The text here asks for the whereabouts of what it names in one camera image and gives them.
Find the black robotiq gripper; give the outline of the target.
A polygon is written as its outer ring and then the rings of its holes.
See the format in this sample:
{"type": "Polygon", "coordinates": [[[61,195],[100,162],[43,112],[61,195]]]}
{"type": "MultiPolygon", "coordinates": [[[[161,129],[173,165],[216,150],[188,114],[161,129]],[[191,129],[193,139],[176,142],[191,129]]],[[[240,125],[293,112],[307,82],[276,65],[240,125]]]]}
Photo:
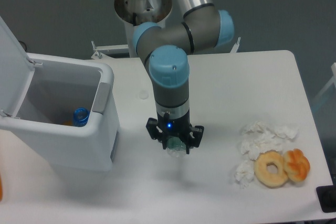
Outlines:
{"type": "Polygon", "coordinates": [[[190,153],[191,148],[198,148],[203,134],[204,127],[201,125],[190,125],[190,114],[177,119],[165,118],[157,114],[157,119],[148,118],[146,129],[153,140],[158,140],[163,149],[167,148],[169,136],[179,137],[186,147],[186,154],[190,153]]]}

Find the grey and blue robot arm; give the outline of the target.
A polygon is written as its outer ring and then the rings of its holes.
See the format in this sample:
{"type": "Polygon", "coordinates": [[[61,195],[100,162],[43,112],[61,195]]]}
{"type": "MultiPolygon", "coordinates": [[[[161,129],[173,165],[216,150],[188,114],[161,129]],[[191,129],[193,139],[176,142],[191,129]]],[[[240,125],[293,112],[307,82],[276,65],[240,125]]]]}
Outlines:
{"type": "Polygon", "coordinates": [[[114,9],[134,27],[129,49],[141,59],[152,82],[157,117],[146,123],[150,137],[164,149],[188,153],[199,147],[204,127],[190,123],[187,56],[230,42],[234,23],[212,0],[178,0],[178,4],[183,21],[165,28],[160,22],[170,14],[171,0],[115,0],[114,9]]]}

